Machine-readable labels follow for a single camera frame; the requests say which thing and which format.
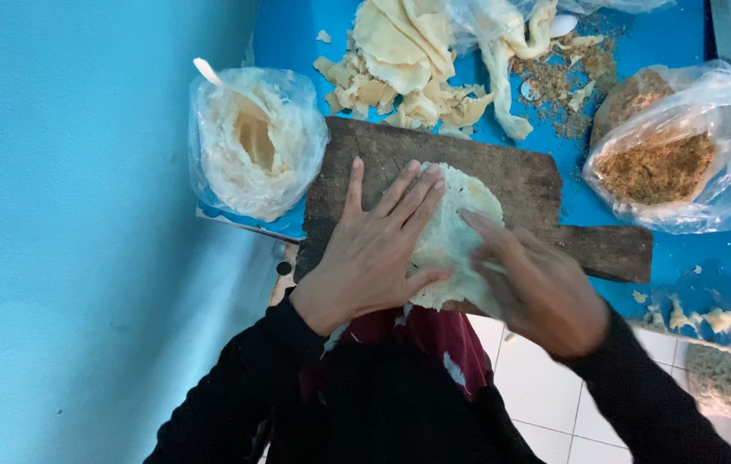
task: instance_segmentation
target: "black long-sleeve shirt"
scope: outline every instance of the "black long-sleeve shirt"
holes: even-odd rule
[[[302,401],[300,370],[325,341],[288,297],[268,308],[160,427],[146,462],[256,462],[268,440],[271,464],[542,462],[493,382],[468,403],[442,364],[412,346],[339,345],[326,356],[325,404]],[[731,462],[731,447],[616,312],[598,349],[564,363],[635,462]]]

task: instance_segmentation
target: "blue table surface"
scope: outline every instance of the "blue table surface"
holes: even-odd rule
[[[313,69],[312,63],[321,55],[333,61],[341,59],[346,52],[346,30],[352,27],[359,3],[360,0],[263,0],[254,34],[256,65],[293,69],[309,76],[318,90],[318,107],[327,115],[328,105],[323,96],[333,87]],[[610,10],[601,10],[601,14],[612,25],[626,26],[626,33],[618,38],[615,52],[618,78],[621,80],[651,64],[680,68],[703,61],[703,2],[680,0],[677,6],[638,16]],[[331,35],[333,40],[330,44],[315,40],[320,29]],[[459,57],[455,68],[457,75],[450,79],[454,85],[488,84],[488,73],[477,52]],[[519,82],[513,81],[512,87],[518,89]],[[590,104],[585,111],[591,116],[596,109]],[[511,112],[515,115],[528,114],[529,120],[535,125],[535,131],[526,140],[516,143],[504,140],[505,134],[494,120],[492,106],[475,125],[477,133],[474,134],[474,140],[551,154],[563,178],[561,224],[624,224],[580,179],[580,164],[586,157],[582,140],[557,138],[550,123],[538,121],[536,111],[527,111],[517,101]],[[370,118],[370,121],[378,120],[376,117]],[[291,238],[304,238],[304,199],[286,216],[268,224],[201,206],[204,206],[203,211],[209,216],[221,214],[247,226],[262,227]],[[694,271],[695,266],[701,267],[700,274]],[[671,310],[669,295],[672,293],[680,297],[687,314],[691,311],[702,314],[716,307],[731,310],[731,232],[703,235],[655,232],[651,281],[648,285],[616,283],[597,278],[590,280],[595,289],[627,318],[642,317],[648,304],[659,303],[664,320],[668,322]],[[649,295],[645,304],[634,300],[633,290]],[[700,331],[703,339],[731,347],[731,331],[713,334],[706,325],[704,323]],[[695,337],[696,333],[687,327],[681,335]]]

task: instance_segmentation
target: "hand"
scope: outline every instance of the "hand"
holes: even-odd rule
[[[572,257],[528,230],[508,230],[486,216],[461,216],[485,243],[474,250],[474,269],[488,280],[513,332],[558,357],[580,357],[606,337],[609,310]],[[499,263],[506,274],[484,262]]]
[[[361,314],[406,304],[428,284],[449,278],[441,268],[416,269],[407,275],[417,238],[443,197],[440,167],[432,164],[411,192],[402,193],[420,171],[412,161],[371,211],[362,211],[364,165],[354,158],[342,218],[322,261],[291,293],[305,323],[328,336]]]

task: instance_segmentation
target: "wooden cutting board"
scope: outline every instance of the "wooden cutting board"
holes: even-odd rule
[[[322,170],[308,192],[303,223],[308,237],[299,248],[295,281],[314,269],[325,253],[346,202],[351,163],[359,154],[365,162],[366,211],[377,204],[408,161],[448,163],[483,181],[500,200],[506,222],[520,224],[561,248],[577,259],[590,276],[649,282],[652,237],[648,229],[557,224],[563,180],[547,154],[335,116],[326,121],[330,143]],[[459,305],[453,309],[473,312]]]

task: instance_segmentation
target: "white tile floor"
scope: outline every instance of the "white tile floor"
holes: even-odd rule
[[[508,332],[499,321],[469,319],[489,357],[496,359],[494,383],[509,415],[539,458],[548,464],[632,462],[579,377],[522,337],[506,342]],[[645,330],[635,332],[652,359],[685,385],[689,343]],[[731,419],[710,417],[710,421],[731,444]]]

